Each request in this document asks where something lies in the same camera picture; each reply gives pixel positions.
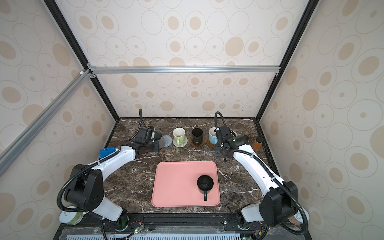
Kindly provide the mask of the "light blue woven coaster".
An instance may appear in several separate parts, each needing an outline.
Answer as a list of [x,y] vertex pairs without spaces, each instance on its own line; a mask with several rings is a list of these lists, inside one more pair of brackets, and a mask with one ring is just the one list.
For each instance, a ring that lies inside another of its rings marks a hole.
[[164,148],[169,147],[173,143],[173,139],[170,136],[163,136]]

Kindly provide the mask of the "multicolour stitched white coaster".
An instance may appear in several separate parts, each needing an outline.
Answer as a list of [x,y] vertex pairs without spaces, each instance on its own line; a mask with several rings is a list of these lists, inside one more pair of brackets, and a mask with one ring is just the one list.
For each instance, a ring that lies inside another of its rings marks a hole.
[[173,139],[173,144],[175,147],[177,148],[183,148],[187,145],[188,143],[188,139],[186,136],[182,136],[182,137],[175,137]]

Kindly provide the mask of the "green white mug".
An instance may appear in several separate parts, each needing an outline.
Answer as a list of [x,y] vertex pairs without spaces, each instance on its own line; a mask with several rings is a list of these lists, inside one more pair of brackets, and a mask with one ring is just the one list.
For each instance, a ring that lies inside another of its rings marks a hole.
[[173,137],[182,137],[186,136],[186,131],[183,128],[175,128],[173,130]]

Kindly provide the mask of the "round brown wooden coaster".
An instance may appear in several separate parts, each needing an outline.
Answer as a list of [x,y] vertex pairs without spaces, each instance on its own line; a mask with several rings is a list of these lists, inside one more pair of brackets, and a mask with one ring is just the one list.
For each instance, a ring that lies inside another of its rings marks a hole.
[[212,144],[210,141],[207,141],[206,144],[207,144],[207,146],[208,146],[209,148],[211,148],[211,149],[214,149],[214,148],[215,148],[215,145]]

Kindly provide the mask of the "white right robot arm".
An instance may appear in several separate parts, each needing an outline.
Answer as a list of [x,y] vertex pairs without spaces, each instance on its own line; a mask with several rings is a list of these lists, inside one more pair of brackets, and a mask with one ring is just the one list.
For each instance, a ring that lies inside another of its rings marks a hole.
[[[234,136],[226,125],[215,128],[215,134],[218,139],[216,153],[239,162],[262,191],[263,199],[259,204],[248,205],[237,214],[240,228],[247,229],[253,222],[263,222],[270,227],[281,225],[294,235],[305,235],[309,229],[309,217],[297,200],[297,186],[275,174],[255,153],[245,136]],[[300,230],[291,229],[285,224],[297,213],[303,221]]]

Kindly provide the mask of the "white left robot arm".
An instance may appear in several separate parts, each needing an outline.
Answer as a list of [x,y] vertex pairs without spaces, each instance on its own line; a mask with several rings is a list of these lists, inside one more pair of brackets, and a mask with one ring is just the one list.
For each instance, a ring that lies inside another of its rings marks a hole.
[[57,206],[69,213],[83,213],[108,220],[122,230],[128,212],[105,197],[104,181],[123,165],[147,153],[158,153],[163,134],[153,128],[139,128],[136,136],[110,154],[88,165],[78,164],[57,196]]

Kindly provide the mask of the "light blue mug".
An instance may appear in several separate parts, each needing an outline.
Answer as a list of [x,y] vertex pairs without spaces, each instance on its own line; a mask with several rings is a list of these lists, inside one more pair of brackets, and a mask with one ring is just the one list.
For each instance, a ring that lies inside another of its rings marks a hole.
[[218,142],[218,138],[216,136],[215,130],[216,130],[215,127],[212,127],[209,129],[209,142],[212,145],[215,145]]

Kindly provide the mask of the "grey mug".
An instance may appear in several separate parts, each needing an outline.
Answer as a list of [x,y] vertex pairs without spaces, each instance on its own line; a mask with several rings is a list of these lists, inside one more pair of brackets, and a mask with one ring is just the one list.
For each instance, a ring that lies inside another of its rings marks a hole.
[[162,148],[165,147],[165,140],[162,134],[159,134],[157,137],[155,137],[154,140],[155,145],[158,147],[158,151],[160,151]]

